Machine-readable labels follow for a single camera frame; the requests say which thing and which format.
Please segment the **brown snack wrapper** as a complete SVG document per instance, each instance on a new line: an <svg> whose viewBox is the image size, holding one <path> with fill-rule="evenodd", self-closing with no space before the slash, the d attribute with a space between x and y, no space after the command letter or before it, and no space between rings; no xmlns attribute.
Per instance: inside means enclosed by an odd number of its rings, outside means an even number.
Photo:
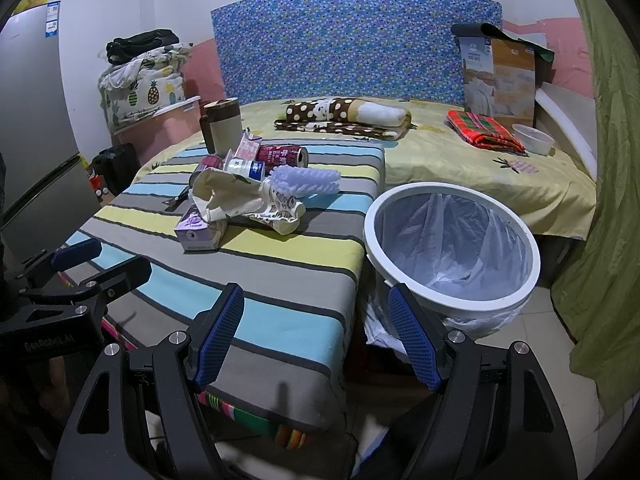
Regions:
<svg viewBox="0 0 640 480"><path fill-rule="evenodd" d="M190 195L190 188L186 186L175 197L171 197L169 200L164 201L166 212L175 212L183 203L185 203Z"/></svg>

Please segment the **paper bag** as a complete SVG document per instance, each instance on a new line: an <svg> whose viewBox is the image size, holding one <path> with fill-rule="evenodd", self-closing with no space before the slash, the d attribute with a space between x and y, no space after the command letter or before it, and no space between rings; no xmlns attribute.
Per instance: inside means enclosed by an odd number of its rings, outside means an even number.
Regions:
<svg viewBox="0 0 640 480"><path fill-rule="evenodd" d="M193 180L190 197L208 223L243 217L280 235L294 233L306 214L300 200L277 191L268 179L257 182L214 168L203 170Z"/></svg>

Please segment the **white blue yogurt cup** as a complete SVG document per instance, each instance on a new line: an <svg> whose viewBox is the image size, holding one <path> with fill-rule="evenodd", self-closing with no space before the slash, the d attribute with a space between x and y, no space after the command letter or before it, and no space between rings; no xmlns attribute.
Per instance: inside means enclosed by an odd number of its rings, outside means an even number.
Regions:
<svg viewBox="0 0 640 480"><path fill-rule="evenodd" d="M265 177L265 164L259 160L232 158L226 162L224 170L247 180L260 182Z"/></svg>

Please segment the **pink strawberry milk carton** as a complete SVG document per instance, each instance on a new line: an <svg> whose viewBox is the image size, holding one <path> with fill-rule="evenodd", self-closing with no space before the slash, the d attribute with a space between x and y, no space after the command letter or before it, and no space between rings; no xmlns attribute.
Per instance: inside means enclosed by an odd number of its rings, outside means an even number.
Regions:
<svg viewBox="0 0 640 480"><path fill-rule="evenodd" d="M234 157L243 160L255 160L260 144L262 144L262 137L251 133L249 128L245 128L240 143L234 151Z"/></svg>

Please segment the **red milk can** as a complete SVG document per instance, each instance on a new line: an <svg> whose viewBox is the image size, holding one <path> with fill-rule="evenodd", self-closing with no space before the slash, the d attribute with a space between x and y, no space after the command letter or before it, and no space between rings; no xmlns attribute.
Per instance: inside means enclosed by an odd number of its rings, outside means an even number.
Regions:
<svg viewBox="0 0 640 480"><path fill-rule="evenodd" d="M262 144L258 148L255 159L265 165L265 172L269 174L273 168L291 166L306 168L309 155L306 148L296 144Z"/></svg>

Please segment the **silver refrigerator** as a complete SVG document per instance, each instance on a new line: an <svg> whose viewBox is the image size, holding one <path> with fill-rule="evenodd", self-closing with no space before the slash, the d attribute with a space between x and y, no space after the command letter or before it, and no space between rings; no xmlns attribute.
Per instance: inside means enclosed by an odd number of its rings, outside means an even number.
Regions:
<svg viewBox="0 0 640 480"><path fill-rule="evenodd" d="M1 31L1 235L22 262L59 248L99 209L65 101L55 1L11 16Z"/></svg>

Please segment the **striped table cloth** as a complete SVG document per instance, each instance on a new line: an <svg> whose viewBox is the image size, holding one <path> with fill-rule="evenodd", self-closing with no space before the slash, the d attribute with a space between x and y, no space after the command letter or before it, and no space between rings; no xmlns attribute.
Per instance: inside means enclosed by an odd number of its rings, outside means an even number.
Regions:
<svg viewBox="0 0 640 480"><path fill-rule="evenodd" d="M364 216L384 183L384 151L355 140L303 140L314 168L337 170L340 189L304 201L297 230L282 236L234 219L214 252L185 252L168 208L205 156L189 139L150 160L124 192L70 237L95 238L98 258L70 271L80 282L133 256L150 260L145 284L108 309L105 326L135 347L157 344L209 309L229 283L244 292L244 313L224 365L203 396L264 434L342 430L342 369L366 260Z"/></svg>

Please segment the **black suitcase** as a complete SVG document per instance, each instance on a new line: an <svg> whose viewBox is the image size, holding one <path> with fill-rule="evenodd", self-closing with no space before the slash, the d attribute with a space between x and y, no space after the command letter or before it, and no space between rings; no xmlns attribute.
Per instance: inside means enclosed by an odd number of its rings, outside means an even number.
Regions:
<svg viewBox="0 0 640 480"><path fill-rule="evenodd" d="M91 166L104 179L106 187L114 196L130 187L141 168L137 152L131 143L100 151L92 160Z"/></svg>

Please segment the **pink storage box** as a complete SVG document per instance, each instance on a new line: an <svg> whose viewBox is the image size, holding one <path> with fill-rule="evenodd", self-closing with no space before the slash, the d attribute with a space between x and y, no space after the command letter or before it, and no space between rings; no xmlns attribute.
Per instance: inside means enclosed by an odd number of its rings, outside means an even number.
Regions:
<svg viewBox="0 0 640 480"><path fill-rule="evenodd" d="M200 117L200 97L192 96L116 131L112 135L113 142L115 145L131 144L143 165L165 148L198 133Z"/></svg>

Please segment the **pineapple print bedding bundle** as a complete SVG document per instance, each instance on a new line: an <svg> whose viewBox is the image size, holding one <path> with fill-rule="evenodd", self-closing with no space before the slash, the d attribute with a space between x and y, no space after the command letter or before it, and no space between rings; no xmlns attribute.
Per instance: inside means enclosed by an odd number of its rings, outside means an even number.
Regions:
<svg viewBox="0 0 640 480"><path fill-rule="evenodd" d="M100 76L98 89L111 133L186 99L182 68L191 50L181 42L158 47Z"/></svg>

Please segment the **green curtain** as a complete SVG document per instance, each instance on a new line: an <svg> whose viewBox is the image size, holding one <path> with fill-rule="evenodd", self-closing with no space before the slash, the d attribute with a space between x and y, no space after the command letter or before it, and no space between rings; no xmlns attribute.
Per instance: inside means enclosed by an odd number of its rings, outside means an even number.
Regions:
<svg viewBox="0 0 640 480"><path fill-rule="evenodd" d="M574 3L596 100L597 206L551 298L575 341L570 370L611 417L639 391L639 55L605 0Z"/></svg>

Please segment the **black bag on bundle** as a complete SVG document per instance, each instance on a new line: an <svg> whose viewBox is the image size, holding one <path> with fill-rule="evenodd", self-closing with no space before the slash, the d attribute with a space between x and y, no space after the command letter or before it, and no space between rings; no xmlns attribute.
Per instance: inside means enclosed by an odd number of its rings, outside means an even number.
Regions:
<svg viewBox="0 0 640 480"><path fill-rule="evenodd" d="M178 42L178 36L170 29L140 32L128 38L114 38L110 41L105 47L106 58L112 65L122 65L145 52Z"/></svg>

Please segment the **yellow pineapple bed sheet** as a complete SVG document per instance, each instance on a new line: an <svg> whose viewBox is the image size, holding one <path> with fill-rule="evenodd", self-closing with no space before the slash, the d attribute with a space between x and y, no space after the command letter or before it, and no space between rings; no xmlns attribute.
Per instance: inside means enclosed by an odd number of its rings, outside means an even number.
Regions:
<svg viewBox="0 0 640 480"><path fill-rule="evenodd" d="M246 104L242 123L277 144L303 145L313 167L370 181L383 191L406 183L449 182L485 193L516 212L537 235L585 240L596 212L596 184L576 162L554 148L547 156L474 148L445 120L447 104L397 101L413 127L397 141L311 132L279 131L281 100Z"/></svg>

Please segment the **brown polka dot blanket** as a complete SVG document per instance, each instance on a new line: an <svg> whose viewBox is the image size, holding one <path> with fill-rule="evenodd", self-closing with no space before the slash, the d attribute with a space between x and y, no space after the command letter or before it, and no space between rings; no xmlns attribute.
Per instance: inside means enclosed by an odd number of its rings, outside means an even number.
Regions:
<svg viewBox="0 0 640 480"><path fill-rule="evenodd" d="M274 128L397 140L412 128L412 116L404 108L364 99L325 98L286 104Z"/></svg>

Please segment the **white mattress edge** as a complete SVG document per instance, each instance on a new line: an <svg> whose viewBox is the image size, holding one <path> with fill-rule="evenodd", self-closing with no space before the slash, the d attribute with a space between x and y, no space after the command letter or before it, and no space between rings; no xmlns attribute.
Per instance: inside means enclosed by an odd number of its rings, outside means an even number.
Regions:
<svg viewBox="0 0 640 480"><path fill-rule="evenodd" d="M536 127L549 133L593 180L598 177L596 102L544 82L536 89Z"/></svg>

